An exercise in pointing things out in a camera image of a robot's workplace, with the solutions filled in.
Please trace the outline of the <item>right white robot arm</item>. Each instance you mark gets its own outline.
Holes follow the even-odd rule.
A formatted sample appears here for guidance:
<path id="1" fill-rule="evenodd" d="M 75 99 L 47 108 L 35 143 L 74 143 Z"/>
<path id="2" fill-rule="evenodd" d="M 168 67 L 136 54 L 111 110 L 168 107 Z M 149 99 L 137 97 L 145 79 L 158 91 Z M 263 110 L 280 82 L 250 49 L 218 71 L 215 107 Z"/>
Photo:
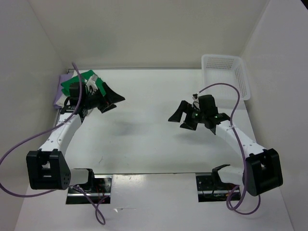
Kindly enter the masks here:
<path id="1" fill-rule="evenodd" d="M 211 184 L 222 189 L 228 183 L 244 186 L 251 196 L 257 196 L 282 186 L 280 157 L 275 149 L 266 149 L 237 128 L 226 113 L 219 113 L 212 95 L 197 96 L 196 101 L 181 101 L 169 122 L 196 130 L 203 124 L 214 135 L 222 138 L 240 157 L 243 168 L 224 164 L 212 169 Z"/>

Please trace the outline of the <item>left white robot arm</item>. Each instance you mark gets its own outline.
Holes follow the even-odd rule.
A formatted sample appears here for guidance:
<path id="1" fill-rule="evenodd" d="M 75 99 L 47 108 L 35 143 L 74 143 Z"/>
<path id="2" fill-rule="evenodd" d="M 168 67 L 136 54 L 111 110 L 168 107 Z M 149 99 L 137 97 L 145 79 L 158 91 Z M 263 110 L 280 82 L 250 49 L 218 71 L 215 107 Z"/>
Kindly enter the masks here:
<path id="1" fill-rule="evenodd" d="M 65 153 L 89 111 L 97 108 L 101 113 L 116 108 L 125 98 L 114 92 L 105 82 L 99 87 L 85 83 L 72 83 L 69 97 L 64 102 L 56 129 L 36 151 L 26 156 L 30 187 L 33 190 L 66 190 L 79 187 L 89 193 L 96 187 L 93 170 L 70 168 Z"/>

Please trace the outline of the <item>purple t shirt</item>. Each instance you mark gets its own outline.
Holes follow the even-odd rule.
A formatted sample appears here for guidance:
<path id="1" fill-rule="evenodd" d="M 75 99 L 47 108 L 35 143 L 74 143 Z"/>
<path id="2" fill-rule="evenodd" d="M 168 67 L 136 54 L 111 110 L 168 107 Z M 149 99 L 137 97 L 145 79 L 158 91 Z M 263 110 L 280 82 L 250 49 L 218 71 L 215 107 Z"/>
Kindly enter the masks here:
<path id="1" fill-rule="evenodd" d="M 62 83 L 68 81 L 71 77 L 73 76 L 73 73 L 69 73 L 69 74 L 61 74 L 59 76 L 59 82 L 58 82 L 58 87 L 57 87 L 57 93 L 54 99 L 54 103 L 53 103 L 53 107 L 55 109 L 61 109 L 59 106 L 56 105 L 56 101 L 60 98 L 60 96 L 63 94 L 62 92 Z"/>

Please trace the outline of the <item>green t shirt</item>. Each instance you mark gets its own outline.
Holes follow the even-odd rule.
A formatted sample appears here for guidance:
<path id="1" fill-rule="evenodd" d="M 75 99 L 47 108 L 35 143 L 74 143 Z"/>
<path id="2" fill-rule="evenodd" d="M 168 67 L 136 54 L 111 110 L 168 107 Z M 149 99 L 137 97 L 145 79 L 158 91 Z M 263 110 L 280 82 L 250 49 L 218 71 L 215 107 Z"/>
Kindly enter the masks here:
<path id="1" fill-rule="evenodd" d="M 86 84 L 87 81 L 88 81 L 88 79 L 89 79 L 93 74 L 96 74 L 96 73 L 94 73 L 93 70 L 89 70 L 89 71 L 87 71 L 87 72 L 81 73 L 82 82 Z M 70 78 L 68 81 L 62 83 L 62 87 L 63 87 L 62 92 L 63 92 L 63 94 L 64 94 L 65 96 L 70 96 L 69 87 L 70 87 L 70 85 L 73 84 L 73 83 L 79 83 L 79 78 L 78 78 L 78 76 L 72 77 L 72 78 Z M 104 83 L 104 81 L 101 79 L 101 80 L 99 81 L 99 83 L 97 84 L 97 87 L 98 87 L 98 90 L 100 90 L 101 94 L 102 94 L 103 96 L 105 96 L 106 93 L 105 93 L 105 90 L 103 89 L 103 83 Z"/>

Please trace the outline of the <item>cream t shirt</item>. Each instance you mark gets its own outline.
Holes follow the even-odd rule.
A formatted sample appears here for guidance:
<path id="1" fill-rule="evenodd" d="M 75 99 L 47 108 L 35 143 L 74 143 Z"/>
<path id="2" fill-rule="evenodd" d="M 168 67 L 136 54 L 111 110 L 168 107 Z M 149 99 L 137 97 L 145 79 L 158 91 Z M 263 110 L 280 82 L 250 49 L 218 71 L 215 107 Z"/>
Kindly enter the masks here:
<path id="1" fill-rule="evenodd" d="M 60 98 L 56 101 L 56 105 L 59 106 L 60 108 L 63 108 L 65 100 L 68 100 L 68 97 L 62 94 Z"/>

